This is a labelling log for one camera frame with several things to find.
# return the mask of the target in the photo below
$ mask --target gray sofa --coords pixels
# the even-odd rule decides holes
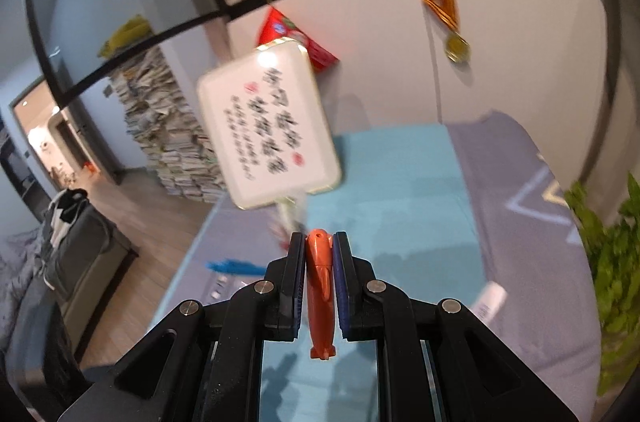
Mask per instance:
[[[46,229],[44,238],[44,267],[21,298],[0,367],[25,404],[48,422],[88,387],[74,352],[116,271],[134,252],[88,202],[55,251],[47,250]]]

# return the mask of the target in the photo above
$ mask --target gold medal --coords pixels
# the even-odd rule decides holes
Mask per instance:
[[[444,52],[453,63],[467,63],[471,56],[469,44],[457,32],[452,32],[447,37]]]
[[[453,63],[467,63],[471,56],[469,44],[459,34],[460,22],[456,0],[422,0],[436,17],[445,24],[451,34],[447,36],[444,52]]]

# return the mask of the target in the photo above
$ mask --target red bag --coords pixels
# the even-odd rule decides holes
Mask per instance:
[[[258,36],[258,45],[269,43],[283,36],[292,38],[306,47],[311,65],[316,74],[338,61],[337,57],[309,38],[284,14],[275,8],[271,8],[260,31],[260,36]]]

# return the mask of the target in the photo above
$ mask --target orange dolphin toy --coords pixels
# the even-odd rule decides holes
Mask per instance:
[[[314,229],[306,237],[306,302],[311,331],[311,358],[334,357],[334,281],[332,237]]]

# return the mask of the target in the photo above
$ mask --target leaves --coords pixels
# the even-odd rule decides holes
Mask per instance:
[[[640,185],[628,174],[626,186],[628,199],[608,227],[587,207],[582,184],[564,194],[577,219],[603,328],[599,394],[628,378],[640,351]]]

